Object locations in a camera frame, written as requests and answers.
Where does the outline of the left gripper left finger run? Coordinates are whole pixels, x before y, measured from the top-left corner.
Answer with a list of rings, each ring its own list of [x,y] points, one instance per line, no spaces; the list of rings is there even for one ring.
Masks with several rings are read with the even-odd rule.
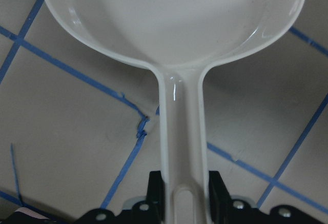
[[[165,183],[160,171],[149,173],[146,202],[155,223],[162,223],[165,218]]]

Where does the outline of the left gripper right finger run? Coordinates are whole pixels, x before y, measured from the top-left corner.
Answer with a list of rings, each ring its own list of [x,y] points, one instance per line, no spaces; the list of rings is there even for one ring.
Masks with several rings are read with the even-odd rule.
[[[218,171],[209,171],[210,215],[213,223],[230,223],[231,197]]]

